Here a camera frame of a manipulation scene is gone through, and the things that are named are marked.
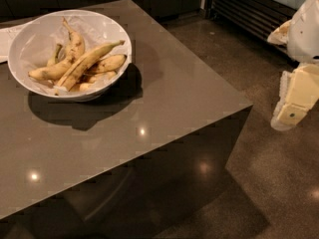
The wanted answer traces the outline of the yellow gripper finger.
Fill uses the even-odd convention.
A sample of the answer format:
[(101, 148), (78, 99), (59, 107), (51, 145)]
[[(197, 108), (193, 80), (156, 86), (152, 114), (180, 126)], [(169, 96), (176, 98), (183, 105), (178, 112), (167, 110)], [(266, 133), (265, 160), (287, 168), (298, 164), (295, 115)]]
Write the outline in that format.
[(279, 102), (271, 126), (279, 131), (296, 127), (319, 101), (319, 66), (302, 64), (280, 79)]

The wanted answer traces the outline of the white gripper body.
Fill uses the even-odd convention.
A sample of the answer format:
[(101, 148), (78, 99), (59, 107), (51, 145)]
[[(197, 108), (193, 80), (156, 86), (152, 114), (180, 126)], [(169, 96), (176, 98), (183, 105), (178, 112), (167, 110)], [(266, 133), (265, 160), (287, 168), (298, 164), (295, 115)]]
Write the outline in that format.
[(319, 63), (319, 0), (305, 0), (293, 17), (270, 33), (267, 42), (285, 46), (299, 63)]

